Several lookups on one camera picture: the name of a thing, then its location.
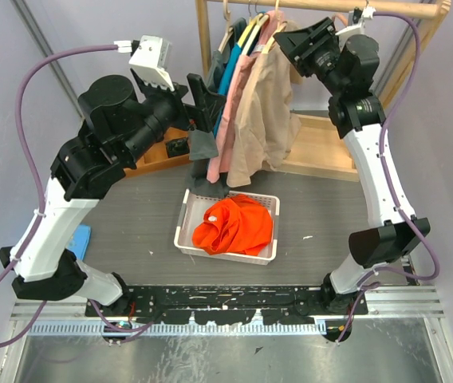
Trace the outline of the wooden hanger with metal hook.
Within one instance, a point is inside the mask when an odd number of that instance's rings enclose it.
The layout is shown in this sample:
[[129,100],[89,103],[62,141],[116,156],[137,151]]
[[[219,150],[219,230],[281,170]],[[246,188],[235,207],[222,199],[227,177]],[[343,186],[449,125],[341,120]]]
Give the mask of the wooden hanger with metal hook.
[[340,23],[341,29],[345,28],[352,22],[352,12],[354,11],[355,8],[361,8],[363,9],[366,6],[372,6],[370,4],[370,1],[365,1],[362,6],[354,6],[351,10],[349,10],[347,13],[334,13],[332,16],[332,21],[334,24],[337,22]]

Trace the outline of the beige t shirt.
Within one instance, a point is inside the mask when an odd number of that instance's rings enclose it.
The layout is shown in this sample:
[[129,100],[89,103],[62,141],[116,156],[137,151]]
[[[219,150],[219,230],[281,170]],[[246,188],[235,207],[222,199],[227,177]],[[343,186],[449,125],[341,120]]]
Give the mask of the beige t shirt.
[[260,170],[277,170],[301,127],[290,108],[292,84],[301,83],[301,78],[272,34],[268,32],[267,43],[250,56],[238,59],[234,141],[226,145],[223,156],[230,188],[251,184],[251,176]]

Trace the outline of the pink t shirt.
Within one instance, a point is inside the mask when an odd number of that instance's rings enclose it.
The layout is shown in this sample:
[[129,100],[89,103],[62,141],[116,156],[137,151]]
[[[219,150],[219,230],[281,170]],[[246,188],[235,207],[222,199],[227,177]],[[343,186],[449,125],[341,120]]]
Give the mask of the pink t shirt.
[[218,127],[215,128],[215,140],[219,154],[209,161],[207,167],[207,180],[211,183],[217,182],[222,174],[228,173],[230,170],[235,142],[234,123],[242,93],[258,55],[262,52],[262,48],[276,26],[274,10],[268,11],[267,15],[270,16],[270,19],[261,28],[250,50],[250,55],[245,56],[241,53],[235,67],[234,76],[226,95],[226,104],[221,119],[217,123]]

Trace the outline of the orange t shirt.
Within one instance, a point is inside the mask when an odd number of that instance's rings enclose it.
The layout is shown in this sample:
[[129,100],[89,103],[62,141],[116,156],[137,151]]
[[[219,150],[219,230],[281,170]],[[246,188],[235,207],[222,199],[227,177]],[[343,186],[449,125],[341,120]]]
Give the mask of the orange t shirt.
[[248,195],[227,197],[208,208],[191,237],[209,255],[257,256],[273,235],[274,221],[266,207]]

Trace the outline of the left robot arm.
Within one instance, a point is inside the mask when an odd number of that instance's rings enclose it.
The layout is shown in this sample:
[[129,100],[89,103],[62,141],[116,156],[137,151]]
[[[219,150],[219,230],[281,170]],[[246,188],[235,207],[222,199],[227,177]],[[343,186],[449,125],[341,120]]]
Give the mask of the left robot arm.
[[137,74],[108,75],[78,98],[85,115],[76,137],[62,145],[50,167],[40,225],[14,267],[12,287],[20,299],[94,301],[107,315],[126,314],[132,292],[117,273],[87,266],[68,250],[84,217],[111,186],[170,128],[210,132],[226,98],[190,73],[187,85],[152,87]]

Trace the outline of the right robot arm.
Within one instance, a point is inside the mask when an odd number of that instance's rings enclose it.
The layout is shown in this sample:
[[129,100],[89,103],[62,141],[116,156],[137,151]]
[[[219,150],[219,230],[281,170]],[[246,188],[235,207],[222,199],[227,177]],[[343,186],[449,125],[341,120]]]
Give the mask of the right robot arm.
[[358,171],[368,229],[349,236],[349,255],[321,284],[319,302],[330,314],[352,304],[370,272],[409,255],[430,231],[405,197],[387,142],[386,116],[372,92],[379,45],[362,31],[338,32],[331,18],[274,40],[302,77],[315,76],[329,90],[329,119]]

